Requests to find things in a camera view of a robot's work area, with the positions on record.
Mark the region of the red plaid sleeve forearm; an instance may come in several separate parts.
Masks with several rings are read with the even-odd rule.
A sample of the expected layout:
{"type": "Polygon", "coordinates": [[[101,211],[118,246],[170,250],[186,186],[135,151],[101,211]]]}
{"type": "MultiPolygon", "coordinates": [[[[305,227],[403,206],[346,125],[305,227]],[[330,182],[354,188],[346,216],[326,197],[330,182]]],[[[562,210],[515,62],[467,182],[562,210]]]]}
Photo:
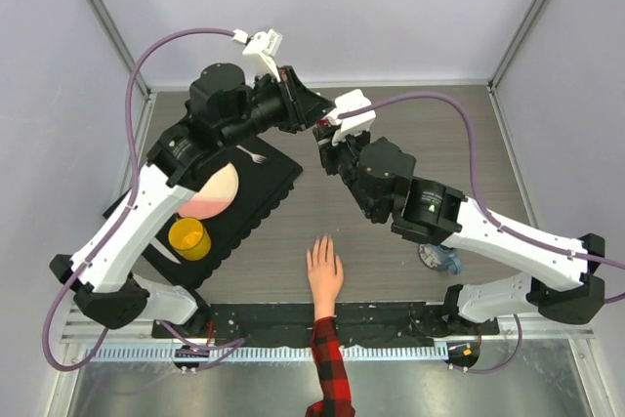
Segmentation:
{"type": "Polygon", "coordinates": [[[334,317],[327,317],[314,323],[312,357],[322,399],[307,408],[306,416],[354,417],[352,393],[334,317]]]}

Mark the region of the mannequin hand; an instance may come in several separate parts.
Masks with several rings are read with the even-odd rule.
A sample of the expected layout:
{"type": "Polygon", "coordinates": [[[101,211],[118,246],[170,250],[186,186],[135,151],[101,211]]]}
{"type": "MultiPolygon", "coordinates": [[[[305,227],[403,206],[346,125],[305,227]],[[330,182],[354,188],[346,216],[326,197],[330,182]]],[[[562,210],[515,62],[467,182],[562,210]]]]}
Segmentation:
{"type": "Polygon", "coordinates": [[[307,275],[315,321],[333,317],[344,282],[344,270],[333,239],[324,235],[307,251],[307,275]]]}

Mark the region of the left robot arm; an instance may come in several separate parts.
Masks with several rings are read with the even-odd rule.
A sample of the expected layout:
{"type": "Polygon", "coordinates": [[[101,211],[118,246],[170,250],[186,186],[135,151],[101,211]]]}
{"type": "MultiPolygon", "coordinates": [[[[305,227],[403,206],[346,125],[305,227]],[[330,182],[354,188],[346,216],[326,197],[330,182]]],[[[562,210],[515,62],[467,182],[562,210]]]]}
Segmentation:
{"type": "Polygon", "coordinates": [[[51,271],[68,283],[87,317],[119,329],[140,317],[174,323],[200,336],[208,314],[183,287],[144,281],[132,268],[163,225],[229,162],[229,149],[275,127],[311,128],[334,104],[284,66],[247,85],[233,63],[215,63],[189,86],[186,115],[167,128],[133,176],[130,190],[97,233],[73,255],[58,255],[51,271]]]}

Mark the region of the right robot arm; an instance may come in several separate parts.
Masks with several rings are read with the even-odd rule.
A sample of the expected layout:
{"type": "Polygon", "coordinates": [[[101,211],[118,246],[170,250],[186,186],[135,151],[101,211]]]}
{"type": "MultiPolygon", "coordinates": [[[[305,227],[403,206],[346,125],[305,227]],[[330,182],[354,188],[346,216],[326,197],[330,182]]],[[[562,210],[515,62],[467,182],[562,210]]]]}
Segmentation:
{"type": "Polygon", "coordinates": [[[470,251],[518,270],[482,285],[449,287],[441,322],[454,334],[500,315],[537,312],[555,322],[588,323],[603,307],[604,281],[586,255],[602,256],[604,240],[592,233],[564,238],[511,219],[491,223],[462,191],[414,175],[415,157],[368,132],[336,143],[317,135],[320,162],[338,175],[364,217],[390,224],[419,245],[470,251]]]}

